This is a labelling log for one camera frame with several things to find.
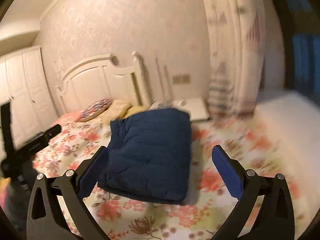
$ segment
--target wall outlet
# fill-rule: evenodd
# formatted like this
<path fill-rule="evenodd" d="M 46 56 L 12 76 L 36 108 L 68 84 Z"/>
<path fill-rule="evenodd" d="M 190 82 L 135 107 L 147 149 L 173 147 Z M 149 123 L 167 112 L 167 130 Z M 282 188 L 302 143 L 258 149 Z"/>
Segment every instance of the wall outlet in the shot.
<path fill-rule="evenodd" d="M 172 77 L 172 81 L 174 85 L 190 84 L 191 77 L 190 74 L 176 75 Z"/>

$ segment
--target curtain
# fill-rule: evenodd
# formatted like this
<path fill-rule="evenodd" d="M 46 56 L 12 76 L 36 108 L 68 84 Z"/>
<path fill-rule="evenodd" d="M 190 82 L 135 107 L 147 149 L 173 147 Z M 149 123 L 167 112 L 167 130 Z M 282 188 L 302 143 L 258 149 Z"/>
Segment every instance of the curtain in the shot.
<path fill-rule="evenodd" d="M 211 116 L 251 113 L 265 56 L 263 0 L 204 0 L 212 69 Z"/>

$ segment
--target folded navy blue garment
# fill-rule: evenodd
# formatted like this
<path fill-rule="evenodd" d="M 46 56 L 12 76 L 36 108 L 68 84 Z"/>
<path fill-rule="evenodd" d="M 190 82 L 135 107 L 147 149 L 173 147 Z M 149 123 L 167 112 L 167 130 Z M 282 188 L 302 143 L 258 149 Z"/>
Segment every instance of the folded navy blue garment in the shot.
<path fill-rule="evenodd" d="M 110 125 L 109 161 L 98 186 L 140 201 L 181 204 L 191 162 L 189 115 L 174 108 L 159 109 Z"/>

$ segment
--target white headboard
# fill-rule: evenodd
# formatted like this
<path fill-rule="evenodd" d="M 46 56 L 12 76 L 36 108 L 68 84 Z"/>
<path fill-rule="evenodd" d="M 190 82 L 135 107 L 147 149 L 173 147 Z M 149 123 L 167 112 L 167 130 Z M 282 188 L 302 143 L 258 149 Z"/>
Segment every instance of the white headboard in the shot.
<path fill-rule="evenodd" d="M 65 113 L 86 109 L 103 99 L 122 99 L 133 106 L 151 105 L 146 88 L 143 66 L 137 52 L 132 53 L 133 64 L 116 67 L 112 54 L 99 55 L 83 60 L 63 77 L 63 89 L 57 86 L 57 95 Z"/>

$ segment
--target white wardrobe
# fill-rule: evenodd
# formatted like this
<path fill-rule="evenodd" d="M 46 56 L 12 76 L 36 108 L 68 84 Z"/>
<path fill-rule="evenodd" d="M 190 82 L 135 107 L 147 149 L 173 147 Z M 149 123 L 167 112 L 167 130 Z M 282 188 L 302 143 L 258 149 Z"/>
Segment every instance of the white wardrobe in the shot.
<path fill-rule="evenodd" d="M 44 75 L 41 47 L 34 46 L 0 57 L 0 104 L 11 100 L 15 146 L 57 119 Z"/>

